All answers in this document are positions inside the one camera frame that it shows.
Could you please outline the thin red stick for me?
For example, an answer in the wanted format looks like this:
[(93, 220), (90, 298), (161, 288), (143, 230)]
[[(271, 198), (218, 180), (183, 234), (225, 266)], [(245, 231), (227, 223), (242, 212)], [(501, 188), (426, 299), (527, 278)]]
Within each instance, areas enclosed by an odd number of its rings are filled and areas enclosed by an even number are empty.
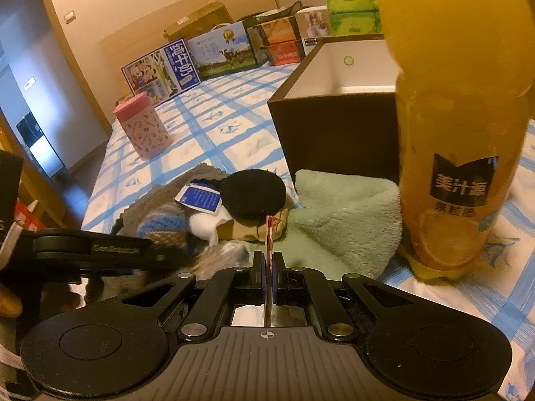
[(266, 327), (272, 325), (272, 308), (274, 303), (273, 290), (273, 244), (274, 231), (278, 220), (275, 216), (268, 216), (266, 218), (266, 293), (265, 293), (265, 318), (264, 323)]

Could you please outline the beige soft item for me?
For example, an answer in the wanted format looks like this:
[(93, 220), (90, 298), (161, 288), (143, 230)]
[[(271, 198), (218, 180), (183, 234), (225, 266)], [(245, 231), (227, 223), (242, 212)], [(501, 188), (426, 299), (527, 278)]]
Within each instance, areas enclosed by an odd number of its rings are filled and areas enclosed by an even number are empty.
[[(275, 214), (278, 220), (274, 226), (273, 239), (277, 240), (283, 235), (288, 224), (289, 210), (283, 208)], [(217, 233), (220, 240), (241, 240), (246, 242), (266, 241), (266, 219), (263, 220), (241, 220), (231, 219), (224, 224), (217, 226)]]

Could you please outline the green fluffy towel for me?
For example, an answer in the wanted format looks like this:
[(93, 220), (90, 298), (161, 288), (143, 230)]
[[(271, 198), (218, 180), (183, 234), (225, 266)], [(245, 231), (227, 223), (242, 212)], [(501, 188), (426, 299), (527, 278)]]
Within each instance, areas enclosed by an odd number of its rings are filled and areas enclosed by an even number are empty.
[(349, 272), (376, 278), (402, 237), (399, 187), (384, 178), (302, 169), (299, 207), (275, 242), (290, 268), (312, 268), (330, 280)]

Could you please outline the black round soft pad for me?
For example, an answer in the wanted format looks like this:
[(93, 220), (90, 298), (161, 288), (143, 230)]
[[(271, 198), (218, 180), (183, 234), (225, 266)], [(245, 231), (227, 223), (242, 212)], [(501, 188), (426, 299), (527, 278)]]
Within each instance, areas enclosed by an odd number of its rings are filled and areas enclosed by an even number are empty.
[(278, 213), (286, 204), (286, 186), (276, 174), (262, 169), (233, 173), (219, 184), (223, 207), (240, 220), (259, 220)]

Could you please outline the grey knitted cloth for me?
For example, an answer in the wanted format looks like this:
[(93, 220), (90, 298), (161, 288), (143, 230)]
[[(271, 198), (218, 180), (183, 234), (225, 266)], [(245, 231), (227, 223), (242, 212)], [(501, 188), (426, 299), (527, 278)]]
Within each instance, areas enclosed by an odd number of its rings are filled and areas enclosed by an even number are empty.
[(175, 197), (189, 183), (218, 189), (227, 176), (227, 172), (201, 163), (166, 185), (155, 185), (119, 215), (111, 234), (150, 239), (160, 248), (193, 256), (202, 244), (189, 231), (192, 211), (179, 204)]

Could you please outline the blue label white cloth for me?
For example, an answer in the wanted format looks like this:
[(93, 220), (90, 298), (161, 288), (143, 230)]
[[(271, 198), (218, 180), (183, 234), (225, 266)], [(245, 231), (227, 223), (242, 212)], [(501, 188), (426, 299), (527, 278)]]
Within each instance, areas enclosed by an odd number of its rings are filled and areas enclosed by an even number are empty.
[(223, 207), (219, 191), (189, 183), (176, 194), (175, 201), (186, 208), (190, 232), (210, 246), (216, 245), (219, 242), (217, 228), (232, 219)]

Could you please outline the orange juice bottle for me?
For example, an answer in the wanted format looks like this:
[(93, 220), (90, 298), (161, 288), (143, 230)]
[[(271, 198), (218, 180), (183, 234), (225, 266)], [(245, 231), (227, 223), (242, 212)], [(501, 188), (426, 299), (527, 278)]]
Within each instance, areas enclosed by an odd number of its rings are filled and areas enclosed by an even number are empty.
[(528, 0), (378, 0), (399, 66), (400, 247), (425, 281), (480, 256), (518, 165), (534, 83)]

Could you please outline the red checked cloth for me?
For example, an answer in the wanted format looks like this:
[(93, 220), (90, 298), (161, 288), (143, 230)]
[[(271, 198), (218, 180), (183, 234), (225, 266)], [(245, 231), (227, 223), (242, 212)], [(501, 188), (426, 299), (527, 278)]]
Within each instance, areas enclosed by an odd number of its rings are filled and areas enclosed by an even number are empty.
[(20, 199), (16, 201), (14, 208), (14, 221), (26, 231), (36, 232), (45, 229), (42, 221)]

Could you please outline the pink lidded canister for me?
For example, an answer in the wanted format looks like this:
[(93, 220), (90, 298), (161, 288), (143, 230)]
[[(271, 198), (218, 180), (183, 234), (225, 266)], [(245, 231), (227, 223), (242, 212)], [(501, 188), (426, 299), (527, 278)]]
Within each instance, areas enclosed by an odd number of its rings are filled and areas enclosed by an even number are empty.
[(165, 129), (146, 92), (120, 103), (113, 114), (142, 160), (157, 157), (172, 145), (172, 136)]

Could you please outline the dark brown open box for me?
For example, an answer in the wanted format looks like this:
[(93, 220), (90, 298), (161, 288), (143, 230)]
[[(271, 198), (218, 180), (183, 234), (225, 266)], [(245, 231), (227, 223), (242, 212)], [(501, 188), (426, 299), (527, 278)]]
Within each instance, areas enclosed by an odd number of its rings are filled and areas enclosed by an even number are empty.
[(397, 182), (398, 73), (380, 34), (322, 39), (267, 103), (290, 174)]

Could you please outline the blue white milk carton box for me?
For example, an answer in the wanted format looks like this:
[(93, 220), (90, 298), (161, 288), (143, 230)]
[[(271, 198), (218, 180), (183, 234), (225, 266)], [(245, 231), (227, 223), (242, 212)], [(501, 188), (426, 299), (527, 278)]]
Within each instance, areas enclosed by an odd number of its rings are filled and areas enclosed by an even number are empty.
[(121, 72), (134, 95), (156, 107), (201, 83), (187, 43), (178, 39), (126, 64)]

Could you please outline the orange gift box stack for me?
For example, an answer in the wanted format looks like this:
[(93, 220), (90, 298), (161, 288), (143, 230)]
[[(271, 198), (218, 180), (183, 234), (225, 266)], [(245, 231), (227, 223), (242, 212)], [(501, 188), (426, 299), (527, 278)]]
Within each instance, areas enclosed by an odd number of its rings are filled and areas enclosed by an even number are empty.
[(253, 25), (252, 31), (259, 35), (260, 49), (273, 66), (300, 63), (305, 57), (294, 15)]

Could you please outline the dark bag at headboard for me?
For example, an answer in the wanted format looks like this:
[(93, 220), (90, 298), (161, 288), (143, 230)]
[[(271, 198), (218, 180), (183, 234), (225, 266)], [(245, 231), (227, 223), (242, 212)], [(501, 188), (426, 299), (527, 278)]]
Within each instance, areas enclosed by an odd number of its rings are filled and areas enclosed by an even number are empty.
[(244, 24), (249, 24), (249, 25), (262, 24), (262, 23), (269, 22), (275, 19), (294, 15), (296, 12), (298, 12), (302, 8), (303, 8), (303, 3), (300, 0), (298, 0), (294, 2), (292, 5), (283, 6), (277, 9), (271, 9), (263, 13), (257, 13), (253, 15), (244, 16), (240, 18), (240, 20)]

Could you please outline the white picture box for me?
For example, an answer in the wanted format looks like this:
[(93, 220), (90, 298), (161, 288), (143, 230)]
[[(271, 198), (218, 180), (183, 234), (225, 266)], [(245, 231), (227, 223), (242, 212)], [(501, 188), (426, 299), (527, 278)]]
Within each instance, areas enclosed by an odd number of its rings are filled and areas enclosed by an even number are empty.
[(332, 36), (329, 11), (325, 5), (303, 8), (296, 12), (295, 18), (305, 55), (308, 55), (324, 37)]

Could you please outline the wooden headboard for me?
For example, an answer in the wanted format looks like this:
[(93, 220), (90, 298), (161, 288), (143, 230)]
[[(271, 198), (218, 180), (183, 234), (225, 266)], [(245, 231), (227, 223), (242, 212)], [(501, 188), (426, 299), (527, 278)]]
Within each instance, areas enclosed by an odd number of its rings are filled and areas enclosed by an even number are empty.
[(179, 29), (221, 4), (232, 21), (277, 7), (276, 0), (181, 0), (127, 24), (101, 40), (102, 52), (118, 92), (115, 99), (130, 92), (121, 68), (137, 57), (165, 45)]

